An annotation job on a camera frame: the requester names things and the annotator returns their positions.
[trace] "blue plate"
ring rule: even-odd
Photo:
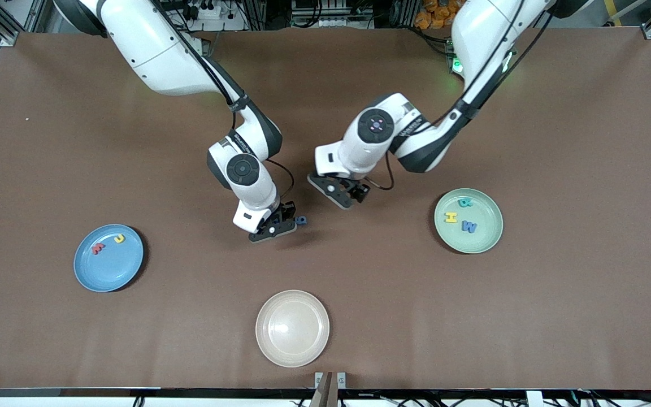
[[[106,293],[129,283],[142,266],[145,247],[132,227],[107,224],[82,240],[75,253],[75,277],[85,288]]]

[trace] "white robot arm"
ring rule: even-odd
[[[390,150],[409,172],[436,167],[457,133],[496,88],[505,56],[550,0],[467,0],[454,20],[454,51],[463,66],[465,91],[434,126],[400,93],[373,101],[341,141],[315,149],[308,181],[342,209],[361,202],[370,187],[359,181]]]
[[[295,205],[281,197],[263,165],[281,149],[278,127],[260,111],[214,60],[197,54],[152,0],[55,0],[55,5],[85,33],[109,35],[130,67],[150,89],[180,96],[219,92],[243,124],[207,151],[207,166],[240,199],[233,223],[259,242],[296,230]]]

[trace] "plate rim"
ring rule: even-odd
[[[132,232],[137,237],[137,241],[140,243],[140,246],[142,247],[142,257],[140,257],[140,264],[137,266],[137,271],[134,272],[134,275],[130,276],[130,278],[127,279],[122,285],[112,288],[112,289],[94,289],[91,287],[88,287],[85,283],[82,283],[82,280],[80,280],[80,276],[77,273],[77,258],[78,254],[80,253],[80,249],[82,248],[82,245],[86,242],[86,240],[91,237],[92,235],[95,235],[97,232],[99,232],[101,229],[105,229],[106,227],[123,227],[124,229],[128,229],[129,232]],[[93,231],[89,232],[80,242],[80,245],[77,246],[77,250],[75,250],[75,258],[72,260],[72,270],[75,273],[75,278],[77,279],[78,283],[82,285],[84,288],[88,289],[89,291],[93,291],[94,293],[110,293],[111,291],[115,291],[116,289],[120,289],[127,285],[132,279],[137,275],[138,272],[140,272],[140,268],[142,267],[142,262],[145,260],[145,243],[142,242],[142,237],[140,234],[135,230],[133,227],[127,226],[126,224],[121,224],[121,223],[110,223],[110,224],[103,224],[100,227],[97,227]]]
[[[271,304],[272,302],[276,301],[280,296],[285,296],[286,294],[289,293],[294,293],[298,295],[305,295],[306,298],[310,298],[313,301],[315,301],[315,304],[320,307],[320,309],[323,311],[323,334],[325,335],[325,342],[323,343],[323,348],[318,351],[318,353],[315,353],[315,356],[313,358],[310,358],[309,360],[305,361],[305,363],[301,364],[295,364],[294,366],[291,365],[286,365],[282,363],[278,363],[277,361],[274,361],[271,357],[269,357],[268,353],[264,351],[263,349],[263,341],[265,340],[263,338],[263,335],[261,334],[261,324],[263,324],[263,310],[266,309],[266,306],[268,304]],[[308,293],[308,291],[303,291],[302,289],[285,289],[284,291],[281,291],[279,293],[273,294],[271,298],[268,298],[268,301],[263,303],[263,306],[261,306],[260,311],[258,312],[258,317],[255,319],[255,342],[258,343],[258,348],[260,348],[261,353],[263,353],[263,356],[271,361],[272,363],[281,366],[281,367],[286,367],[286,368],[298,368],[298,367],[303,367],[306,366],[307,364],[312,363],[315,361],[315,359],[319,358],[321,354],[323,354],[323,351],[326,349],[326,346],[328,345],[328,341],[331,339],[331,317],[328,315],[328,310],[326,309],[326,306],[323,305],[322,302],[318,299],[318,297],[314,296],[311,293]]]
[[[439,227],[436,226],[437,224],[439,224],[439,219],[437,218],[437,216],[439,215],[439,206],[441,205],[441,202],[449,194],[458,195],[458,194],[461,193],[460,191],[468,191],[468,192],[475,191],[476,193],[484,196],[486,199],[488,199],[494,205],[494,207],[496,208],[496,212],[498,213],[498,217],[499,217],[499,219],[501,219],[500,226],[499,226],[499,233],[496,236],[496,239],[494,240],[494,243],[489,245],[489,247],[486,247],[484,250],[475,250],[474,252],[468,252],[467,250],[460,250],[459,248],[455,248],[455,247],[452,246],[452,244],[447,242],[447,240],[444,238],[444,235],[441,234],[441,230],[439,230]],[[498,243],[499,240],[501,240],[501,235],[504,234],[504,216],[503,216],[503,214],[501,214],[501,208],[499,208],[499,205],[496,204],[496,201],[494,201],[494,199],[491,198],[491,196],[489,196],[485,192],[480,191],[480,190],[475,189],[475,188],[456,188],[454,190],[450,190],[450,191],[447,191],[446,193],[444,193],[444,195],[442,195],[441,198],[439,198],[439,201],[436,202],[436,207],[434,207],[434,209],[433,209],[433,223],[434,223],[434,227],[436,227],[436,233],[439,235],[442,242],[446,243],[447,245],[449,245],[450,248],[453,248],[457,252],[461,252],[461,253],[465,253],[465,254],[479,254],[479,253],[488,252],[494,246],[496,246],[496,243]]]

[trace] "brown tabletop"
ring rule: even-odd
[[[534,32],[528,33],[524,49]],[[284,134],[308,225],[253,245],[206,167],[222,97],[150,91],[111,41],[22,34],[0,53],[0,387],[651,387],[651,41],[636,28],[548,30],[432,172],[341,211],[305,182],[313,148],[373,98],[427,118],[460,94],[407,31],[225,33],[215,57]],[[276,183],[288,178],[276,167]],[[387,176],[383,163],[373,178]],[[477,188],[504,214],[479,255],[432,229]],[[144,273],[92,293],[80,240],[137,227]],[[255,342],[260,306],[315,294],[331,337],[299,369]]]

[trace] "table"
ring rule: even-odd
[[[214,57],[284,134],[276,159],[308,218],[294,234],[252,245],[233,226],[237,201],[205,160],[230,126],[220,95],[157,95],[101,38],[22,34],[2,49],[0,387],[304,387],[346,371],[356,388],[651,388],[639,29],[548,30],[436,169],[395,164],[396,188],[352,211],[305,182],[313,148],[383,93],[439,116],[462,89],[444,60],[412,33],[352,29],[225,33]],[[501,207],[489,252],[437,239],[436,201],[461,187]],[[142,232],[147,266],[91,293],[72,257],[113,222]],[[331,317],[323,355],[299,369],[255,342],[260,306],[284,289]]]

